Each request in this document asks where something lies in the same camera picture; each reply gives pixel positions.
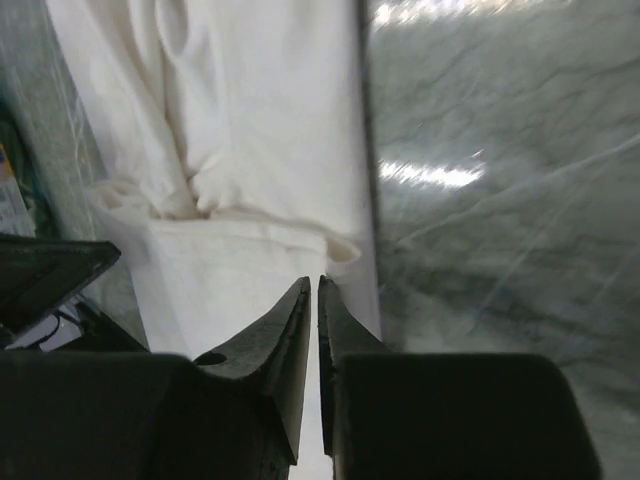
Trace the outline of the white t-shirt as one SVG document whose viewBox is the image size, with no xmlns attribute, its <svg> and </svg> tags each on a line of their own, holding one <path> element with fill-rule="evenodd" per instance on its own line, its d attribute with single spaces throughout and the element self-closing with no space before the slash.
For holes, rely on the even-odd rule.
<svg viewBox="0 0 640 480">
<path fill-rule="evenodd" d="M 355 1 L 51 1 L 151 350 L 196 358 L 330 276 L 381 332 Z"/>
</svg>

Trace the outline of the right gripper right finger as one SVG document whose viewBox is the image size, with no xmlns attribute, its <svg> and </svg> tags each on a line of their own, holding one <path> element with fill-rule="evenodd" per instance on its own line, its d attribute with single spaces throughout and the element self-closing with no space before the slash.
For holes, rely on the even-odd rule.
<svg viewBox="0 0 640 480">
<path fill-rule="evenodd" d="M 599 479 L 571 387 L 531 354 L 388 349 L 318 289 L 325 453 L 337 479 Z"/>
</svg>

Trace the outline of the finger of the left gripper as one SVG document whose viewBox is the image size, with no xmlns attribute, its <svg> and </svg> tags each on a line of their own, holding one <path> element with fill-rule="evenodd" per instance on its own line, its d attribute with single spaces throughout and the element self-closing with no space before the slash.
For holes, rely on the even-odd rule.
<svg viewBox="0 0 640 480">
<path fill-rule="evenodd" d="M 1 328 L 26 330 L 111 268 L 108 241 L 1 236 Z"/>
</svg>

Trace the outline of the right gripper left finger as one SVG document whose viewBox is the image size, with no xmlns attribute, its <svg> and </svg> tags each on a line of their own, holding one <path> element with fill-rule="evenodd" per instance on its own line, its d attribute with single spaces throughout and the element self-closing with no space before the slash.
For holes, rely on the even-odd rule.
<svg viewBox="0 0 640 480">
<path fill-rule="evenodd" d="M 311 285 L 196 360 L 1 355 L 5 479 L 284 479 L 297 462 Z"/>
</svg>

